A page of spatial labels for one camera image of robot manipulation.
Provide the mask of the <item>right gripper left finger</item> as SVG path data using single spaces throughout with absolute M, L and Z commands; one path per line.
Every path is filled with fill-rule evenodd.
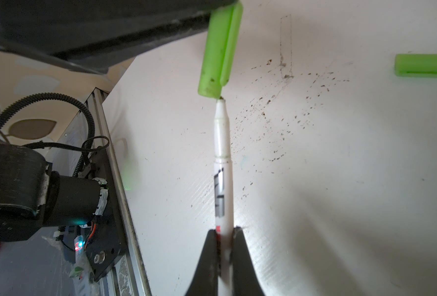
M 208 231 L 196 271 L 185 296 L 218 295 L 218 244 L 214 229 Z

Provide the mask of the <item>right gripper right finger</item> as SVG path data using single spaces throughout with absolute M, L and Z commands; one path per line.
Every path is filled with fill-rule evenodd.
M 231 252 L 234 296 L 264 296 L 255 273 L 243 229 L 234 228 Z

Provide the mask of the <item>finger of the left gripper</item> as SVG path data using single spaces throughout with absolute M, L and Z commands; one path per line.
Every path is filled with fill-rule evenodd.
M 0 1 L 0 51 L 74 72 L 113 65 L 207 30 L 229 1 Z

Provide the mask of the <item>green pen cap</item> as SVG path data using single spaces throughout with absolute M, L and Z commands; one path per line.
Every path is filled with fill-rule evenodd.
M 243 10 L 237 1 L 211 13 L 197 90 L 200 96 L 221 98 L 231 75 Z
M 394 73 L 402 77 L 437 78 L 437 54 L 397 54 Z

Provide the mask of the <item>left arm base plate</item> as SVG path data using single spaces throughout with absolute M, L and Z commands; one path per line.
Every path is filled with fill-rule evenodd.
M 104 150 L 93 153 L 83 174 L 85 177 L 78 181 L 60 178 L 56 204 L 60 207 L 63 224 L 56 240 L 66 259 L 73 262 L 74 251 L 81 245 L 74 243 L 74 239 L 82 235 L 93 279 L 99 281 L 127 250 L 127 238 L 108 153 Z

